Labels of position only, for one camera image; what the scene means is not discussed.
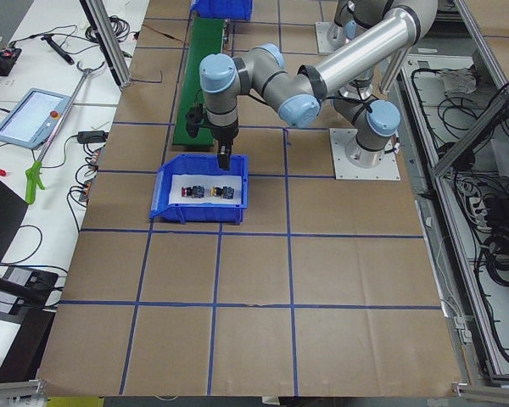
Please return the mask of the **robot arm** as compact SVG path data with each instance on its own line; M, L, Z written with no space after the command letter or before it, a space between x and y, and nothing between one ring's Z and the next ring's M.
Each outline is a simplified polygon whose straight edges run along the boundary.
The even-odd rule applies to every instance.
M199 81L205 105L199 108L199 126L210 129L218 142L220 169L230 167L238 134L238 96L256 91L289 126L306 128L339 89L388 56L398 62L399 53L429 31L437 9L435 1L357 1L353 20L364 31L318 64L301 66L296 76L285 70L283 56L272 43L239 58L224 53L204 57Z

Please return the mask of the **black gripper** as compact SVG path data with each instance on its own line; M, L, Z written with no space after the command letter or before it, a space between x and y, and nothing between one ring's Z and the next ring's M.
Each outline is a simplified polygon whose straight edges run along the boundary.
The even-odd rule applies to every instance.
M217 162L221 170L230 170L230 156L234 138L238 135L238 122L226 126L214 125L212 137L218 142Z

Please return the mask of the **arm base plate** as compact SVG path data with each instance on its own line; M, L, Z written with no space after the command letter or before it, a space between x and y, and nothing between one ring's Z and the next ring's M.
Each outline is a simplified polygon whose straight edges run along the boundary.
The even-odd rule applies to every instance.
M333 168L338 181L399 181L400 173L388 140L383 150L371 152L363 149L356 140L356 129L330 128L330 145Z
M333 53L345 44L344 28L334 22L316 22L315 30L318 53L321 55Z

